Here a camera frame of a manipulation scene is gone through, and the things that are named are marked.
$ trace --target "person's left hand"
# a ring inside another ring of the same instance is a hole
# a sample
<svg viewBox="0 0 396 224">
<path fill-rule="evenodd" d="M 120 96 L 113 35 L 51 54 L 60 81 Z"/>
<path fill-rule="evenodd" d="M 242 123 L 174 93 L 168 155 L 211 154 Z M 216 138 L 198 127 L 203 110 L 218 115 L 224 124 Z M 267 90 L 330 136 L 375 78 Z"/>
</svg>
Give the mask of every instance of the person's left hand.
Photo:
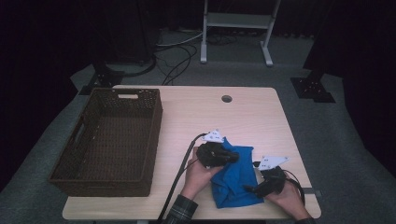
<svg viewBox="0 0 396 224">
<path fill-rule="evenodd" d="M 206 169 L 196 156 L 198 147 L 193 149 L 192 159 L 188 161 L 186 181 L 183 190 L 180 192 L 184 197 L 193 200 L 195 196 L 204 189 L 210 182 L 210 179 L 223 167 L 213 167 Z"/>
</svg>

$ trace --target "hand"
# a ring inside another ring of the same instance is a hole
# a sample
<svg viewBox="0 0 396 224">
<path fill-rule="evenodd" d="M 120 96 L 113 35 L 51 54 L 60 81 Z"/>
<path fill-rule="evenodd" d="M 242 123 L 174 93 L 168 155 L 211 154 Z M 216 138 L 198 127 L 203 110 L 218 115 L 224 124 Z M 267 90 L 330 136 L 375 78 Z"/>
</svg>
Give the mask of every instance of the hand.
<svg viewBox="0 0 396 224">
<path fill-rule="evenodd" d="M 207 186 L 213 175 L 222 169 L 222 166 L 206 169 L 196 156 L 197 149 L 198 147 L 193 149 L 192 159 L 188 161 L 186 181 L 180 193 L 190 200 L 193 200 Z"/>
<path fill-rule="evenodd" d="M 265 196 L 265 199 L 279 205 L 283 210 L 292 216 L 295 220 L 301 220 L 311 217 L 306 211 L 303 201 L 301 200 L 299 190 L 290 183 L 285 181 L 285 187 L 282 192 L 276 194 L 275 192 Z"/>
</svg>

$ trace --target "blue cloth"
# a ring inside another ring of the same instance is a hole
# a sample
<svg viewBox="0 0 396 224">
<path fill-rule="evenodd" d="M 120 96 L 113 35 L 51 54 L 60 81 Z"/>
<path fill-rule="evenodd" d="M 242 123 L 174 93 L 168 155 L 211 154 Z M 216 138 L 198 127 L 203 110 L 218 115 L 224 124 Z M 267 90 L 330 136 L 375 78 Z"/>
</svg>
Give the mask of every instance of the blue cloth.
<svg viewBox="0 0 396 224">
<path fill-rule="evenodd" d="M 262 198 L 257 198 L 243 187 L 258 185 L 251 159 L 253 147 L 233 147 L 226 138 L 222 145 L 231 152 L 239 153 L 239 160 L 235 163 L 227 163 L 212 177 L 212 194 L 216 207 L 242 207 L 263 203 Z"/>
</svg>

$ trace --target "wicker basket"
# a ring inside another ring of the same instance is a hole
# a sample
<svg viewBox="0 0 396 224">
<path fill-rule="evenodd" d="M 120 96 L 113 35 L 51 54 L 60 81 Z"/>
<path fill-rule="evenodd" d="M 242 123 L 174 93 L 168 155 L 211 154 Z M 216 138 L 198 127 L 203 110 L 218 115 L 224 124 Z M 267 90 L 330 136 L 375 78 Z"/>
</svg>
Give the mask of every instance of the wicker basket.
<svg viewBox="0 0 396 224">
<path fill-rule="evenodd" d="M 94 89 L 49 182 L 68 196 L 149 196 L 162 116 L 159 90 Z"/>
</svg>

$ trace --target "white shelf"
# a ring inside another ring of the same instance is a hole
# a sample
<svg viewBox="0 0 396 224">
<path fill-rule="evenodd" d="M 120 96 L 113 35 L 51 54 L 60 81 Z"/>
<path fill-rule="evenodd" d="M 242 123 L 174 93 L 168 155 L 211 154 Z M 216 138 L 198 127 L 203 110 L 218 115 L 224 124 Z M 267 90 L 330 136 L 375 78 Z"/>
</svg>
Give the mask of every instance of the white shelf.
<svg viewBox="0 0 396 224">
<path fill-rule="evenodd" d="M 270 15 L 207 13 L 207 26 L 268 29 Z"/>
</svg>

